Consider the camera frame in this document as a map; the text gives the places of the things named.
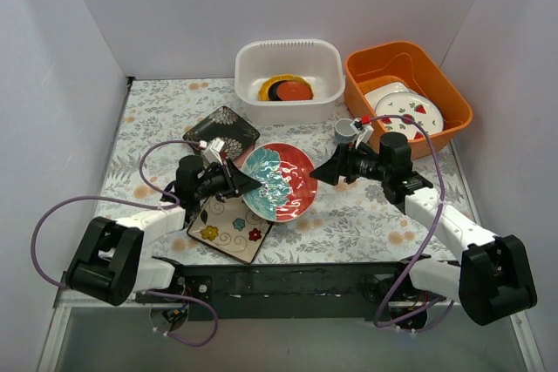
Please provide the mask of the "red and teal round plate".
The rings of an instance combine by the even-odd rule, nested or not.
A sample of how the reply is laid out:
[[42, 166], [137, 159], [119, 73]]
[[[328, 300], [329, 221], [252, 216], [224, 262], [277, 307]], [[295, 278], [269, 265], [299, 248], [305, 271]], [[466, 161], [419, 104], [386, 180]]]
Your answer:
[[314, 165], [298, 147], [272, 142], [260, 145], [244, 160], [242, 172], [261, 185], [245, 193], [246, 205], [260, 218], [275, 223], [295, 220], [310, 209], [317, 180], [310, 177]]

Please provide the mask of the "yellow dotted scalloped plate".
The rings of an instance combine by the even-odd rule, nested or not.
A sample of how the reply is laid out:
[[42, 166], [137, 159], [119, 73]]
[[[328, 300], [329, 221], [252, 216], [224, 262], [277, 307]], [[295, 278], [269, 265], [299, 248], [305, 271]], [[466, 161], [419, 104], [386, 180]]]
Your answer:
[[261, 86], [261, 88], [260, 88], [260, 90], [259, 90], [259, 92], [258, 92], [258, 98], [259, 98], [259, 100], [260, 100], [260, 101], [270, 101], [270, 100], [269, 100], [269, 97], [268, 97], [268, 88], [269, 88], [274, 82], [277, 82], [277, 81], [280, 81], [280, 80], [284, 80], [284, 81], [292, 81], [292, 80], [294, 80], [294, 81], [302, 82], [302, 83], [304, 83], [305, 85], [307, 85], [307, 86], [312, 90], [312, 87], [311, 87], [310, 83], [307, 82], [304, 78], [301, 78], [301, 77], [298, 77], [298, 76], [295, 76], [295, 75], [291, 75], [291, 74], [284, 74], [284, 75], [280, 75], [280, 76], [274, 76], [274, 77], [272, 77], [272, 78], [266, 80], [266, 81], [262, 84], [262, 86]]

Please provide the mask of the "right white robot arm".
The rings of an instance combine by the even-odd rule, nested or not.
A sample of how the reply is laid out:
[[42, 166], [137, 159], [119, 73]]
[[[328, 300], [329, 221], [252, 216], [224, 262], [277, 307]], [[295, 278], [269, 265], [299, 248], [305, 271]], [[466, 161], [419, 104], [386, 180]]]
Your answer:
[[481, 326], [537, 304], [522, 241], [514, 235], [499, 236], [447, 204], [441, 188], [414, 170], [405, 135], [382, 135], [377, 152], [364, 144], [338, 145], [310, 176], [332, 186], [340, 179], [347, 183], [358, 178], [378, 181], [386, 199], [427, 227], [428, 235], [437, 237], [457, 260], [455, 265], [445, 264], [418, 251], [404, 261], [379, 304], [379, 315], [395, 293], [410, 301], [425, 291], [437, 300], [457, 302]]

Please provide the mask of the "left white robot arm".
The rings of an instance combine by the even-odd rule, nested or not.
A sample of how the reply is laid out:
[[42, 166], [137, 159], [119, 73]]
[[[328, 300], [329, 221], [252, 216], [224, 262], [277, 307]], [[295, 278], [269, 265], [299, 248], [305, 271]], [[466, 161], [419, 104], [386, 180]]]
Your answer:
[[184, 229], [205, 200], [240, 197], [261, 185], [229, 159], [205, 166], [199, 156], [182, 158], [175, 181], [154, 210], [116, 220], [97, 217], [89, 223], [67, 269], [66, 286], [113, 306], [147, 290], [155, 290], [164, 301], [178, 301], [186, 282], [174, 273], [175, 263], [143, 256], [144, 245]]

